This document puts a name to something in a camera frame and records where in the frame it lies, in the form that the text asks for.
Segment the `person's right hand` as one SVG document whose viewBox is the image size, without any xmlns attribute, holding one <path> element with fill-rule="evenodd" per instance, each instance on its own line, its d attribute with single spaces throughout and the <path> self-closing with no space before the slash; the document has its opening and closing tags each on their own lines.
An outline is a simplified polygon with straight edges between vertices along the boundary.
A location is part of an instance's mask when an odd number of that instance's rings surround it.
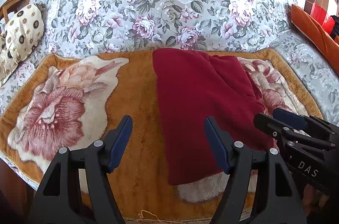
<svg viewBox="0 0 339 224">
<path fill-rule="evenodd" d="M 322 192 L 318 191 L 316 188 L 307 184 L 304 188 L 302 205 L 305 211 L 305 214 L 308 216 L 312 212 L 318 212 L 324 207 L 329 197 Z"/>
</svg>

